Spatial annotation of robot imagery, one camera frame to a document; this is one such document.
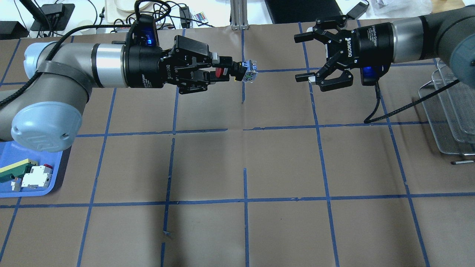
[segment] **blue tray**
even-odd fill
[[[64,153],[64,151],[49,153],[49,152],[38,152],[30,149],[26,149],[19,145],[17,142],[3,142],[0,143],[0,168],[19,162],[24,159],[31,159],[38,162],[38,165],[48,164],[53,167],[53,174],[51,175],[51,181],[47,188],[22,188],[19,192],[11,190],[10,182],[0,183],[0,198],[10,198],[10,197],[30,197],[30,196],[43,196],[48,194],[60,176],[64,176],[66,162],[61,162],[64,156],[69,158],[69,153]]]

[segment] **light blue joint cap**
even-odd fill
[[[25,60],[23,61],[23,67],[28,76],[28,79],[35,74],[36,68],[38,67],[39,55],[45,50],[50,44],[56,43],[55,41],[49,43],[34,43],[27,47],[25,50]]]
[[[11,136],[28,149],[59,152],[73,144],[82,120],[81,113],[71,105],[40,102],[16,114]]]
[[[450,68],[464,84],[475,88],[475,34],[465,38],[450,57]]]

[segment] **metal post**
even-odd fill
[[[249,29],[247,0],[231,0],[231,27],[233,30]]]

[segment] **wooden table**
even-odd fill
[[[432,0],[432,12],[438,13],[464,7],[462,0]]]

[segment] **wire mesh basket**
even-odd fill
[[[438,61],[432,81],[419,89],[426,96],[456,78]],[[475,89],[458,83],[422,103],[439,150],[451,155],[475,155]]]

